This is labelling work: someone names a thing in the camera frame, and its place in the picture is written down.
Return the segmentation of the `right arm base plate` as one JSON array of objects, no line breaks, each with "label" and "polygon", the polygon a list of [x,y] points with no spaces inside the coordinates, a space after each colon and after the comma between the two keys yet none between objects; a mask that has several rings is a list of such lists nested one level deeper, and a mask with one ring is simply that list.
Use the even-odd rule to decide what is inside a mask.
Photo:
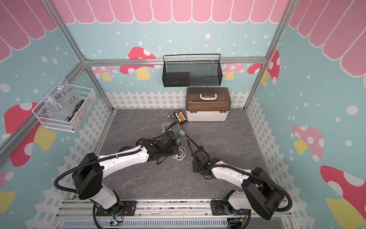
[{"label": "right arm base plate", "polygon": [[246,216],[249,210],[235,210],[227,201],[212,199],[210,201],[211,212],[213,216]]}]

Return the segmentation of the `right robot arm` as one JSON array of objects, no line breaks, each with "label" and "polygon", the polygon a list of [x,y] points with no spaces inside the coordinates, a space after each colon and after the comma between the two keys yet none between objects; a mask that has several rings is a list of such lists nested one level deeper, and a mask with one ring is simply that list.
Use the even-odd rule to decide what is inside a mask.
[{"label": "right robot arm", "polygon": [[193,170],[205,179],[227,181],[241,190],[231,190],[222,200],[212,200],[213,214],[235,215],[254,212],[270,220],[276,212],[287,212],[293,206],[288,192],[277,185],[261,168],[244,170],[217,158],[210,158],[203,148],[191,151]]}]

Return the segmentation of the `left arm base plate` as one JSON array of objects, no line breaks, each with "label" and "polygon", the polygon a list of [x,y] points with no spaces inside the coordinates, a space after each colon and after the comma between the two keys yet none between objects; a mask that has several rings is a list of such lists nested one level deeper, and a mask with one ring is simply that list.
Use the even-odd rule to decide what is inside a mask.
[{"label": "left arm base plate", "polygon": [[125,216],[134,216],[136,211],[137,201],[132,200],[123,200],[112,206],[110,209],[105,210],[102,207],[97,208],[96,216],[104,216],[104,217],[125,217]]}]

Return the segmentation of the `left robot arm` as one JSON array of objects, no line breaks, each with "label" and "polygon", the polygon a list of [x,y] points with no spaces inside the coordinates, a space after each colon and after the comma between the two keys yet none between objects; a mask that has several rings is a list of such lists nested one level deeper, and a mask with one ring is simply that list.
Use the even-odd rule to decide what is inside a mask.
[{"label": "left robot arm", "polygon": [[103,184],[103,179],[127,167],[178,154],[178,139],[172,131],[152,139],[140,139],[137,146],[118,153],[96,156],[87,154],[78,166],[60,174],[53,182],[56,189],[76,193],[79,199],[89,199],[97,207],[121,210],[117,193]]}]

